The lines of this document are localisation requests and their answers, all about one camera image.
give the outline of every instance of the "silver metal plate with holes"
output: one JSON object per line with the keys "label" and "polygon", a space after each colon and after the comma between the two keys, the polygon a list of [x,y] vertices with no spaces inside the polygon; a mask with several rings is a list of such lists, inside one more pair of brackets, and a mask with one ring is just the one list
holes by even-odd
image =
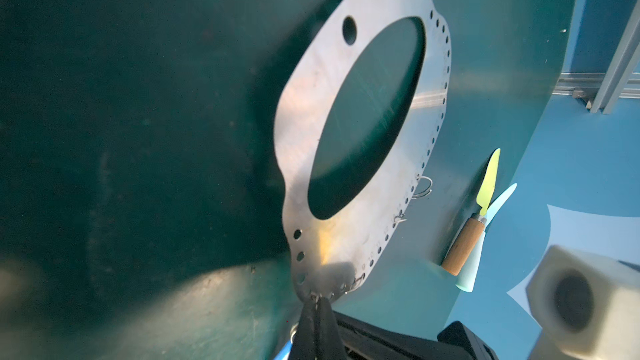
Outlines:
{"label": "silver metal plate with holes", "polygon": [[[393,22],[417,17],[425,31],[424,60],[396,141],[360,193],[327,220],[315,218],[308,188],[324,124],[358,56]],[[356,24],[348,44],[343,22]],[[366,280],[389,243],[417,186],[442,125],[451,67],[451,39],[432,0],[343,0],[295,68],[276,111],[275,153],[284,177],[284,232],[298,297],[336,300]]]}

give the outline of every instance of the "knife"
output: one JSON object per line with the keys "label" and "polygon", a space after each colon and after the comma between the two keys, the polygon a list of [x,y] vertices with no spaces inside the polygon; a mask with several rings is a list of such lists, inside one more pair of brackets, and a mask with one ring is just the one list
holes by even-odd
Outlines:
{"label": "knife", "polygon": [[500,210],[502,205],[507,201],[507,199],[511,196],[516,187],[517,183],[513,184],[507,190],[505,190],[496,200],[493,201],[491,206],[489,206],[489,210],[486,211],[486,223],[484,224],[486,227],[482,234],[480,235],[480,239],[474,246],[474,250],[469,254],[469,258],[464,266],[462,266],[462,270],[458,274],[458,282],[456,286],[460,288],[460,290],[464,292],[472,292],[474,290],[474,284],[476,283],[476,275],[478,273],[478,266],[480,265],[480,256],[482,255],[482,246],[484,243],[484,237],[486,236],[486,232],[489,230],[489,223],[493,220],[495,214]]}
{"label": "knife", "polygon": [[498,161],[500,160],[500,148],[496,149],[489,159],[489,164],[484,172],[484,180],[480,185],[480,190],[476,196],[476,203],[480,205],[480,212],[473,214],[465,226],[462,227],[460,234],[453,242],[451,249],[444,257],[442,268],[450,274],[457,276],[460,269],[467,261],[469,254],[476,246],[476,242],[480,239],[480,235],[484,232],[484,223],[486,222],[487,209],[491,203],[493,191],[495,189],[495,178],[498,174]]}

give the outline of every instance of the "blue floor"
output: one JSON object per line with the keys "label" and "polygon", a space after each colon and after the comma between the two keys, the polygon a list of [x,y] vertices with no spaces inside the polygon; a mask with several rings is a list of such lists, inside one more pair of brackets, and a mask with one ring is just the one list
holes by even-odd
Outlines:
{"label": "blue floor", "polygon": [[[462,321],[501,359],[526,359],[540,327],[508,292],[537,266],[552,224],[552,240],[564,235],[572,247],[621,258],[629,242],[637,246],[639,158],[640,100],[619,100],[603,115],[569,96],[551,97],[513,177],[518,188],[488,231],[475,289],[460,293],[449,321]],[[613,223],[616,232],[570,233],[578,219]]]}

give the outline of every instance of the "oval cutout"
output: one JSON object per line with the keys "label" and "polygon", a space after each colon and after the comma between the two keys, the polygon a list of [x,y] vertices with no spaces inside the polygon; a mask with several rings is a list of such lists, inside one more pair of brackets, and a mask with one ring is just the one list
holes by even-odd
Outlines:
{"label": "oval cutout", "polygon": [[425,50],[419,18],[389,25],[351,68],[324,124],[308,204],[326,220],[368,184],[404,124]]}

